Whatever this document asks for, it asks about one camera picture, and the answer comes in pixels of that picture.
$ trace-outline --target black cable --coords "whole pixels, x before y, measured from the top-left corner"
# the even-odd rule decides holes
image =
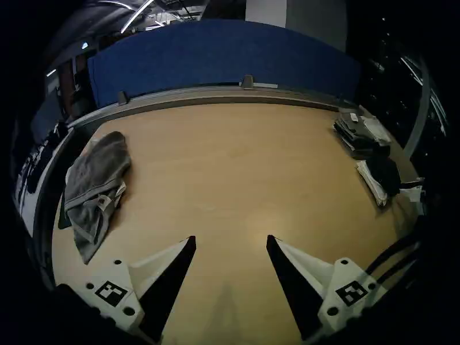
[[[404,267],[406,267],[408,264],[413,262],[414,260],[417,259],[417,256],[419,254],[419,250],[415,249],[413,252],[411,252],[409,255],[407,255],[405,258],[397,262],[392,268],[390,268],[387,272],[383,273],[380,278],[377,279],[378,284],[383,284],[388,278],[390,278],[393,274],[396,272],[402,270]]]
[[[372,273],[376,270],[378,266],[383,264],[387,261],[391,256],[400,252],[401,250],[415,244],[419,240],[419,232],[417,231],[416,227],[414,230],[408,234],[406,237],[394,242],[391,246],[385,249],[375,260],[373,263],[369,265],[366,270],[368,275],[372,275]]]
[[[191,16],[189,10],[187,10],[187,7],[185,7],[185,5],[183,4],[182,0],[178,0],[178,1],[181,3],[181,5],[182,5],[183,9],[185,10],[185,12],[187,12],[187,14],[189,15],[190,19],[193,20],[193,17]]]

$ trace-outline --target ceiling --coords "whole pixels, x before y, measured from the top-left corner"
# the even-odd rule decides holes
[[[43,54],[43,63],[55,67],[61,51],[82,40],[96,40],[107,35],[120,35],[120,30],[145,0],[88,0],[57,30]],[[206,0],[154,0],[130,24],[127,31],[172,21],[199,19]]]

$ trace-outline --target table surface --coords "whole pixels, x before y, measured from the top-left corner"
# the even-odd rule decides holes
[[[71,228],[52,241],[56,283],[84,284],[114,259],[136,262],[196,235],[197,251],[163,344],[300,344],[266,251],[272,234],[328,262],[366,267],[406,234],[416,210],[384,210],[332,130],[338,114],[287,105],[216,104],[104,123],[126,137],[132,166],[110,232],[85,266]],[[401,179],[416,177],[395,143]]]

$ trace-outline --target towel tag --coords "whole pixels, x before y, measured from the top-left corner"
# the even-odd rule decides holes
[[[112,202],[112,199],[110,199],[108,196],[105,195],[99,195],[97,198],[97,206],[101,209],[101,211],[105,211],[107,206]]]
[[[355,113],[350,113],[351,121],[358,122],[358,116]]]

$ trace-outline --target blue fabric divider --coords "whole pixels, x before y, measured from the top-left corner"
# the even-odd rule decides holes
[[[359,63],[303,34],[239,20],[203,20],[127,37],[89,59],[99,108],[129,97],[202,84],[255,82],[352,99]]]

